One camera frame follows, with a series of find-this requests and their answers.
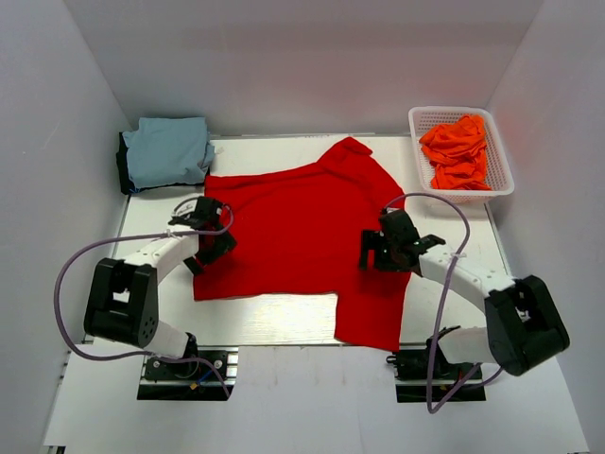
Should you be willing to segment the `red t shirt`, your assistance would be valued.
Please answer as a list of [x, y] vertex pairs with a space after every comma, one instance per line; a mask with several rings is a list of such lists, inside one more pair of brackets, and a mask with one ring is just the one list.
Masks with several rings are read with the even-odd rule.
[[210, 176], [205, 194], [234, 213], [237, 245], [193, 280], [195, 300], [261, 294], [337, 296], [335, 336], [399, 348], [407, 273], [358, 267], [362, 233], [401, 187], [361, 142], [347, 137], [297, 168]]

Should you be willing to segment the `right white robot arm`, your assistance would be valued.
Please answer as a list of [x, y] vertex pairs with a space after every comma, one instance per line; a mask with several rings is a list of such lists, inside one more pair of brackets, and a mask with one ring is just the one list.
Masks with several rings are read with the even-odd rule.
[[377, 231], [361, 234], [359, 267], [412, 272], [441, 284], [477, 307], [482, 327], [439, 329], [426, 342], [430, 377], [450, 376], [461, 364], [490, 363], [520, 376], [569, 348], [571, 341], [546, 283], [514, 278], [478, 265], [444, 239], [420, 236], [404, 210], [383, 211]]

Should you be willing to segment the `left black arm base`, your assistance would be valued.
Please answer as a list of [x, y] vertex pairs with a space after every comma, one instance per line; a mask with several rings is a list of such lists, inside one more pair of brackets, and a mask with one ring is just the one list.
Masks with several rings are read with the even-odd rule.
[[[229, 393], [238, 365], [237, 347], [200, 347], [198, 355], [217, 370]], [[170, 364], [145, 357], [138, 385], [139, 401], [226, 402], [227, 394], [205, 363]]]

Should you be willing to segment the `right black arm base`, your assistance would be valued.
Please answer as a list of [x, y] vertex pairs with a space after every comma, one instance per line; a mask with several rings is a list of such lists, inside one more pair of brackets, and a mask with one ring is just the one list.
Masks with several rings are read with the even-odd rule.
[[[386, 357], [386, 363], [393, 368], [395, 379], [396, 402], [399, 404], [426, 403], [426, 380], [428, 378], [428, 361], [432, 338], [424, 344], [404, 345], [397, 352]], [[448, 363], [440, 347], [437, 347], [432, 372], [432, 402], [437, 405], [447, 393], [454, 388], [466, 374], [472, 370], [468, 362]], [[451, 397], [450, 402], [486, 401], [486, 393], [479, 384], [483, 376], [480, 370], [461, 386]]]

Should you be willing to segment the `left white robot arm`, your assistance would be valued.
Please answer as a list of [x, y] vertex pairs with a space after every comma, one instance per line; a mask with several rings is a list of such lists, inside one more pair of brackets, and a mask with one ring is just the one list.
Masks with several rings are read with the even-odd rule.
[[177, 376], [193, 375], [199, 353], [189, 334], [160, 320], [159, 285], [180, 265], [201, 274], [235, 246], [229, 232], [219, 236], [177, 232], [123, 258], [99, 261], [84, 316], [85, 332], [167, 358]]

